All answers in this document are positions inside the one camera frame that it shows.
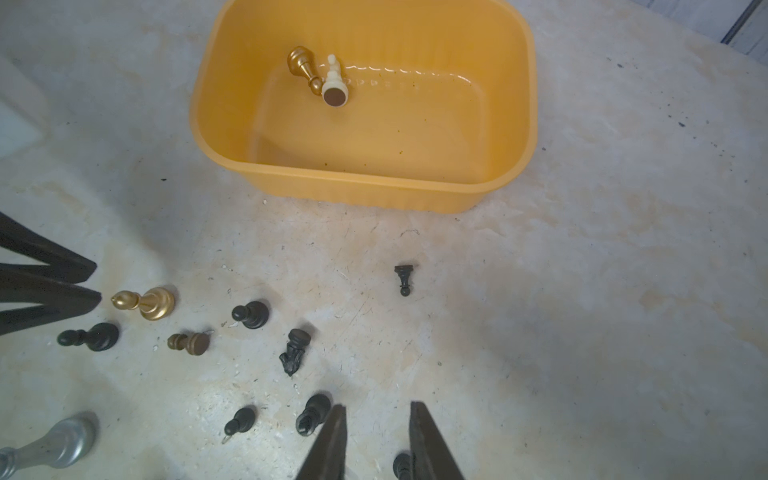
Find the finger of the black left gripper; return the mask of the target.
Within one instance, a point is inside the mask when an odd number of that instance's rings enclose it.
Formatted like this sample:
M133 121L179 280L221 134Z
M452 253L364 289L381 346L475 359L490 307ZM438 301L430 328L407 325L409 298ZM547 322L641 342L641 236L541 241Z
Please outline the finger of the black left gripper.
M2 263L3 268L55 281L87 281L97 264L1 214L1 248L41 262L41 265Z
M1 265L1 303L27 307L1 311L1 334L43 326L91 312L102 295L80 286L91 270Z

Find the cream white chess pawn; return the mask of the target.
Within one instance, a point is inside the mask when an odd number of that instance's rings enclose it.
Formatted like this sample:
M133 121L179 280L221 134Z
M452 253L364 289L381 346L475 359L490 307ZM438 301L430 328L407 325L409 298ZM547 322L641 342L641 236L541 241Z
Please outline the cream white chess pawn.
M329 55L327 60L328 72L321 90L322 99L330 107L343 107L348 101L349 91L342 75L341 64L333 54Z

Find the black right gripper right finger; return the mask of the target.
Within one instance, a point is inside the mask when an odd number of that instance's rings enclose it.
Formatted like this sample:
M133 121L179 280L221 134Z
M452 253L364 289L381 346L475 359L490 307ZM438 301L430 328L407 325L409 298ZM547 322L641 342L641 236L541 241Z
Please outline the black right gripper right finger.
M413 479L464 480L431 413L421 401L411 402L409 440Z

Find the small black chess piece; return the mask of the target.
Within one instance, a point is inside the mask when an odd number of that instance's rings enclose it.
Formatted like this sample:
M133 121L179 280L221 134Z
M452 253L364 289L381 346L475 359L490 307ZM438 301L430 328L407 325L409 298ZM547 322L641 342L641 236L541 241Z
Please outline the small black chess piece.
M400 280L400 293L403 297L407 297L411 294L410 276L414 270L412 264L397 265L394 267L395 273Z

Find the gold chess pawn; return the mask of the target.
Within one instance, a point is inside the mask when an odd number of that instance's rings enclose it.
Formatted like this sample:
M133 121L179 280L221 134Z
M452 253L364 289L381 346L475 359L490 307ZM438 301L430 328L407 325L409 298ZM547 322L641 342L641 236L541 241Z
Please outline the gold chess pawn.
M297 46L288 55L287 65L293 76L307 80L311 92L316 96L322 95L323 79L316 67L314 54L306 47Z

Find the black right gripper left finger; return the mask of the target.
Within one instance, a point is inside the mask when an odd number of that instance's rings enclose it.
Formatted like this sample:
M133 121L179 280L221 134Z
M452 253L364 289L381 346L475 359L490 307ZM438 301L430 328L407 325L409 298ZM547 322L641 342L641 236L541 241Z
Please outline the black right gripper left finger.
M295 479L344 480L347 439L346 407L333 405Z

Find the gold chess bishop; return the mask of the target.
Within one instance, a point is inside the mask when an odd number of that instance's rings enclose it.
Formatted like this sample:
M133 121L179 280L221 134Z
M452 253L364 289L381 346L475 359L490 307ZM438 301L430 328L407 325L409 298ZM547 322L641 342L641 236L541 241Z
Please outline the gold chess bishop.
M174 295L164 287L155 287L144 294L123 290L111 297L118 310L137 310L148 321L157 321L170 315L175 307Z

